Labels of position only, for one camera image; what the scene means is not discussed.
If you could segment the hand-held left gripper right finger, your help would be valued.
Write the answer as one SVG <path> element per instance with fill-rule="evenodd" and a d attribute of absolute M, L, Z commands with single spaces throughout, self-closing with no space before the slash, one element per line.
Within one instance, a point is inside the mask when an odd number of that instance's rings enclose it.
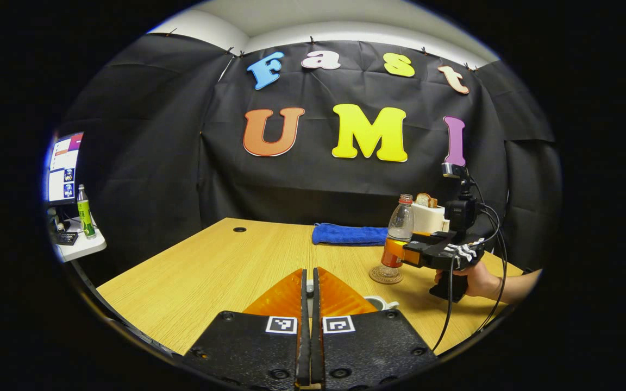
<path fill-rule="evenodd" d="M 373 390 L 438 362 L 397 308 L 379 310 L 333 273 L 316 267 L 311 378 L 323 390 Z"/>

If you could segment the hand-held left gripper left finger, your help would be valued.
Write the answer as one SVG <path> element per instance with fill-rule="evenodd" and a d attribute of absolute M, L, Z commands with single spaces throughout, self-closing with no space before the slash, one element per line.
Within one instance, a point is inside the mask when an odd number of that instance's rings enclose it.
<path fill-rule="evenodd" d="M 223 310 L 184 354 L 184 366 L 241 389 L 310 383 L 306 271 L 297 269 L 242 312 Z"/>

